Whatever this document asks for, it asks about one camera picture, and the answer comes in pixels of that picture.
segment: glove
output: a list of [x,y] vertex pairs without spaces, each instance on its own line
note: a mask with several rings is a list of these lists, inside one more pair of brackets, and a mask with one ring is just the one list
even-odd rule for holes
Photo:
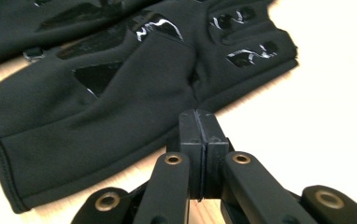
[[157,1],[0,1],[0,62],[79,38]]
[[0,182],[16,213],[162,147],[179,113],[210,112],[296,66],[262,0],[166,0],[0,83]]

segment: black fabric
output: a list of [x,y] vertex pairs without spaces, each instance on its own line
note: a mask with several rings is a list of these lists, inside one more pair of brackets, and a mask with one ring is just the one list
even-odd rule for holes
[[0,62],[88,35],[159,0],[0,1]]
[[93,185],[296,66],[266,1],[166,0],[0,83],[0,181],[20,213]]

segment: metal rivet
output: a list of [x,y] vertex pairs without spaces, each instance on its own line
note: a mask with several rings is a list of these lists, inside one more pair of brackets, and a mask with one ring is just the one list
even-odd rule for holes
[[232,159],[239,164],[248,164],[251,161],[250,157],[243,154],[235,154]]
[[182,158],[177,155],[171,155],[171,156],[166,156],[166,158],[164,158],[164,161],[167,164],[176,165],[182,162]]
[[315,193],[316,200],[319,203],[333,209],[340,209],[345,206],[341,198],[336,196],[334,193],[327,190],[320,189]]
[[100,196],[94,206],[100,212],[107,212],[118,206],[120,203],[120,195],[115,192],[107,192]]

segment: wooden table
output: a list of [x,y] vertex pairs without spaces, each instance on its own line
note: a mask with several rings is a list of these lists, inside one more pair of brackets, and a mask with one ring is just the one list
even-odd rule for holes
[[[256,156],[284,188],[301,194],[325,185],[357,202],[357,2],[279,0],[269,11],[298,46],[300,66],[222,109],[219,123],[236,150]],[[23,58],[0,64],[0,80],[26,65]],[[0,187],[0,223],[70,223],[92,192],[147,181],[163,152],[22,215]],[[190,223],[223,223],[219,202],[191,202]]]

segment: glossy black patch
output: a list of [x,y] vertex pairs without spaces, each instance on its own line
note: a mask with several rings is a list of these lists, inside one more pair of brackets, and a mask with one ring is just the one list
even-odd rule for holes
[[108,83],[120,69],[122,62],[98,64],[74,70],[75,78],[96,97],[100,97]]
[[238,21],[250,21],[253,20],[256,16],[255,11],[252,7],[243,7],[241,9],[239,9],[237,12]]
[[252,7],[242,7],[237,9],[235,13],[222,14],[218,17],[213,17],[211,19],[211,24],[220,30],[228,29],[232,26],[232,23],[246,23],[255,19],[256,13]]
[[113,49],[119,46],[125,38],[125,26],[114,26],[108,30],[93,35],[74,46],[59,51],[56,56],[66,60],[85,54]]
[[228,54],[226,58],[236,67],[241,68],[256,64],[257,58],[267,60],[278,55],[278,46],[272,41],[261,44],[260,48],[263,51],[261,54],[252,50],[241,49]]
[[73,25],[83,21],[94,21],[104,17],[119,17],[122,14],[121,2],[118,3],[102,3],[101,7],[97,7],[91,3],[82,3],[76,7],[72,7],[53,18],[43,21],[38,31],[45,31],[67,25]]
[[34,4],[36,4],[36,6],[38,6],[38,7],[41,7],[42,5],[44,5],[50,1],[52,1],[52,0],[35,0]]
[[161,14],[141,11],[128,23],[128,27],[137,36],[138,41],[143,41],[150,32],[173,37],[179,41],[184,41],[179,28]]

